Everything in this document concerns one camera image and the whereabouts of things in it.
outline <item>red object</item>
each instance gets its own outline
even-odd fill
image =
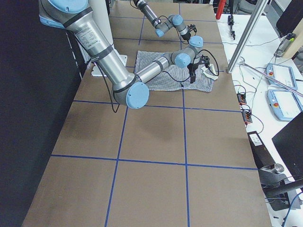
[[[217,20],[221,18],[221,14],[223,12],[225,4],[226,4],[226,0],[220,0],[219,7],[218,7],[218,10],[217,10],[217,13],[216,13],[216,19]]]

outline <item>blue tape grid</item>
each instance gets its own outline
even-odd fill
[[[105,224],[104,224],[105,227],[107,226],[108,217],[109,217],[109,211],[110,211],[110,205],[111,205],[112,198],[113,198],[113,192],[114,192],[114,186],[115,186],[115,181],[116,181],[117,169],[118,169],[118,164],[119,164],[119,158],[120,158],[121,146],[122,146],[122,141],[123,141],[124,129],[125,129],[125,124],[126,124],[126,119],[127,119],[127,111],[128,111],[128,107],[126,108],[125,116],[124,116],[124,122],[123,122],[123,127],[122,127],[122,132],[121,132],[121,139],[120,139],[120,144],[119,144],[119,150],[118,150],[117,159],[116,159],[115,172],[114,172],[112,187],[111,187],[111,190],[110,190],[110,196],[109,196],[109,201],[108,201],[106,219],[105,219]]]
[[[141,31],[140,31],[140,37],[139,37],[139,39],[132,39],[132,38],[113,38],[113,39],[136,40],[136,41],[138,41],[138,45],[140,45],[141,40],[143,40],[143,41],[162,41],[162,42],[163,41],[164,42],[180,42],[180,48],[182,49],[182,42],[181,42],[181,40],[180,41],[173,41],[173,40],[142,39],[142,33],[143,33],[143,26],[144,26],[145,16],[143,18],[140,18],[140,17],[113,17],[113,18],[133,18],[133,19],[142,19],[143,20],[142,21],[142,26],[141,26]],[[185,21],[216,22],[216,21],[212,21],[212,20],[185,20]],[[204,43],[206,43],[206,44],[207,43],[208,44],[222,44],[222,43],[216,43],[216,42],[204,42]],[[110,102],[95,102],[95,101],[85,101],[85,100],[74,100],[74,102],[96,103],[96,104],[109,104],[109,105],[111,104]],[[136,163],[148,163],[148,164],[184,166],[185,167],[185,176],[186,176],[187,227],[190,227],[189,189],[188,189],[188,166],[208,167],[208,168],[224,168],[224,169],[240,169],[240,170],[258,170],[257,168],[236,167],[236,166],[200,165],[200,164],[190,164],[190,163],[187,162],[187,138],[186,138],[186,116],[185,116],[185,110],[186,109],[189,109],[189,110],[205,110],[205,111],[220,111],[220,112],[235,112],[235,113],[240,113],[240,111],[185,107],[184,90],[182,90],[182,107],[177,107],[177,106],[158,106],[158,105],[146,105],[146,106],[147,107],[158,107],[158,108],[178,108],[178,109],[182,109],[183,110],[185,163],[159,162],[159,161],[146,161],[146,160],[133,160],[133,159],[120,159],[120,152],[121,152],[121,146],[122,146],[123,136],[124,136],[124,131],[125,131],[125,124],[126,124],[126,119],[127,119],[128,107],[126,108],[126,111],[125,111],[125,117],[124,117],[122,132],[121,132],[121,139],[120,139],[120,144],[119,144],[119,150],[118,150],[117,158],[73,156],[73,155],[51,155],[52,157],[98,159],[98,160],[108,160],[108,161],[115,161],[116,162],[114,176],[113,176],[113,181],[112,181],[112,186],[111,186],[110,197],[109,197],[108,206],[107,206],[107,215],[106,215],[106,220],[105,220],[105,225],[104,225],[105,227],[107,227],[107,224],[108,224],[108,218],[109,218],[109,214],[110,214],[110,206],[111,206],[111,201],[112,201],[112,197],[113,197],[113,192],[114,192],[114,187],[115,187],[115,181],[116,181],[116,174],[117,174],[119,162],[136,162]]]

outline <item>black wall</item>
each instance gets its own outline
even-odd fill
[[[21,226],[80,83],[64,30],[40,24],[38,0],[1,2],[0,226]]]

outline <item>white table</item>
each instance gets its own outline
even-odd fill
[[[244,28],[249,20],[250,16],[248,15],[234,15],[234,26],[233,29],[236,34],[236,39],[233,40],[233,38],[230,36],[230,27],[227,24],[228,15],[222,14],[220,20],[217,21],[218,27],[220,30],[220,35],[222,38],[222,42],[224,44],[224,50],[227,57],[227,60],[229,61],[232,58],[232,55],[236,49],[235,44],[237,44],[241,38],[241,35],[244,31]],[[256,45],[256,44],[263,44],[265,42],[270,43],[261,45],[261,46],[246,46],[242,57],[245,59],[245,62],[248,65],[251,65],[252,67],[263,67],[265,68],[269,61],[272,59],[274,52],[276,51],[277,47],[280,44],[280,40],[278,39],[277,34],[275,33],[274,29],[272,28],[270,22],[266,18],[266,16],[261,16],[259,19],[259,22],[257,26],[255,27],[247,45]],[[277,58],[276,63],[284,62],[283,65],[291,66],[293,68],[294,74],[296,79],[302,79],[302,75],[300,74],[299,70],[297,69],[294,62],[290,59],[284,59],[284,58]],[[258,82],[260,80],[260,75],[258,73],[255,73],[251,69],[241,66],[242,73],[244,75],[244,80],[248,84],[253,85],[256,87],[258,85]],[[236,66],[234,71],[232,72],[232,78],[233,80],[237,80],[240,82],[242,86],[246,88],[247,91],[254,91],[254,88],[250,87],[249,85],[245,84],[243,82],[239,66]],[[303,83],[298,82],[298,91],[303,92]],[[269,150],[271,156],[276,161],[276,163],[280,163],[283,166],[285,166],[284,162],[282,161],[281,157],[279,156],[273,142],[272,137],[274,137],[284,126],[287,125],[288,122],[280,122],[278,121],[273,113],[270,110],[270,106],[267,102],[267,90],[268,89],[275,89],[277,87],[270,86],[267,82],[267,80],[263,77],[261,79],[260,85],[257,89],[255,98],[254,98],[254,105],[253,105],[253,111],[252,113],[256,115],[258,118],[262,120],[264,123],[264,130],[259,134],[261,139],[263,140],[265,146]],[[252,107],[252,100],[253,100],[253,93],[248,93],[246,96],[247,103],[250,107]],[[252,117],[253,123],[249,124],[247,126],[247,132],[250,131],[257,131],[260,132],[262,129],[262,124],[254,117]],[[284,171],[284,174],[286,176],[291,176],[288,169],[286,168]],[[267,208],[270,214],[270,219],[272,222],[272,225],[274,227],[281,226],[283,222],[283,218],[285,217],[287,210],[280,210],[280,211],[274,211],[272,210],[270,204],[267,204]],[[293,226],[303,226],[303,206],[301,206],[300,210],[291,210],[287,222],[286,227],[293,227]]]

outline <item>striped cloth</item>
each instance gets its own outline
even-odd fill
[[[160,58],[164,53],[159,52],[146,52],[138,51],[137,59],[135,63],[134,72],[137,73],[154,60]],[[169,66],[165,71],[167,71],[175,80],[183,81],[189,77],[189,72],[187,68],[181,69],[176,65]],[[152,80],[146,83],[147,87],[151,91],[176,91],[180,89],[196,89],[205,92],[211,92],[213,89],[214,80],[206,77],[202,71],[201,66],[196,70],[196,81],[190,83],[190,79],[185,82],[174,81],[167,73],[162,72],[158,76],[154,77]]]

